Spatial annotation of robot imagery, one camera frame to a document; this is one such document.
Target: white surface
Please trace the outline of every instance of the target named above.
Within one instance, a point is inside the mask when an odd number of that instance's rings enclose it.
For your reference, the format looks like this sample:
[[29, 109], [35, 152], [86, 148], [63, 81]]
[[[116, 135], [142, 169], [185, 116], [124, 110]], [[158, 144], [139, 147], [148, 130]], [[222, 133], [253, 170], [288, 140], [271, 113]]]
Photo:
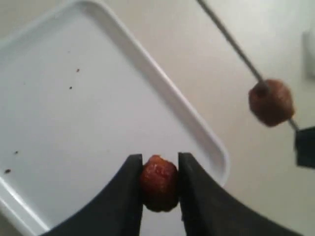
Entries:
[[[0, 35], [61, 1], [0, 1]], [[223, 140], [232, 161], [226, 189], [270, 219], [313, 236], [315, 172], [295, 167], [287, 124], [267, 129], [251, 115], [247, 94], [255, 80], [197, 3], [105, 1]], [[315, 80], [303, 76], [301, 38], [315, 22], [315, 1], [208, 2], [261, 72], [290, 85], [300, 125], [315, 125]]]
[[[104, 4], [71, 3], [2, 42], [0, 165], [12, 172], [1, 176], [0, 203], [25, 235], [82, 208], [129, 154], [177, 163], [191, 152], [227, 179], [224, 147], [111, 17]], [[144, 210], [141, 235], [183, 235], [180, 219], [179, 207]]]

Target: skewer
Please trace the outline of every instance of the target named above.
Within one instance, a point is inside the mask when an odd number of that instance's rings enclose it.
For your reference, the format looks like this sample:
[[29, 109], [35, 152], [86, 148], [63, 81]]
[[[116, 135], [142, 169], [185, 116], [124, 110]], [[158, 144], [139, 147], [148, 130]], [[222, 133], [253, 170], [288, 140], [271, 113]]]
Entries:
[[[218, 16], [214, 13], [214, 11], [203, 1], [203, 0], [197, 0], [201, 8], [205, 11], [205, 13], [212, 19], [212, 21], [216, 24], [218, 29], [221, 31], [221, 33], [224, 35], [225, 39], [229, 42], [229, 44], [233, 47], [233, 49], [236, 51], [238, 56], [242, 59], [242, 61], [246, 64], [246, 66], [249, 68], [249, 70], [252, 72], [254, 77], [258, 80], [259, 83], [266, 86], [266, 89], [269, 89], [267, 83], [263, 79], [262, 75], [259, 73], [259, 71], [256, 69], [256, 67], [253, 65], [253, 63], [248, 59], [244, 51], [241, 49], [241, 47], [238, 45], [238, 43], [234, 40], [232, 35], [228, 32], [226, 27], [223, 25], [221, 20], [218, 18]], [[293, 119], [288, 120], [291, 128], [294, 131], [299, 131], [299, 127], [297, 123]]]

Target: table surface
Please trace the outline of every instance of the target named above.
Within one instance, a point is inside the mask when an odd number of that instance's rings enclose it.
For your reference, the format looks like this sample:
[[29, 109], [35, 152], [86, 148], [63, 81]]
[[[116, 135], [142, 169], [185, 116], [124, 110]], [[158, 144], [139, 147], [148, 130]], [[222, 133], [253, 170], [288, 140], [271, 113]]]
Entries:
[[[63, 0], [0, 1], [0, 38]], [[266, 128], [249, 112], [256, 83], [194, 0], [106, 0], [227, 147], [225, 186], [237, 199], [306, 236], [315, 225], [315, 171], [297, 168], [287, 123]], [[313, 0], [208, 0], [264, 76], [294, 95], [296, 121], [315, 125], [315, 79], [305, 76], [302, 34]]]

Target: white tray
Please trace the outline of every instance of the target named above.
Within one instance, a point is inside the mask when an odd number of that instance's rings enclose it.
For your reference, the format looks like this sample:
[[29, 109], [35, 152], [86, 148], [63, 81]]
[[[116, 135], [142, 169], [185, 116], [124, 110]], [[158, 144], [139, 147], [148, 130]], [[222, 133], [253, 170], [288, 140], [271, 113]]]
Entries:
[[[222, 143], [102, 2], [68, 2], [2, 41], [0, 78], [0, 210], [26, 236], [77, 212], [131, 153], [191, 152], [227, 179]], [[141, 235], [184, 234], [179, 207], [144, 209]]]

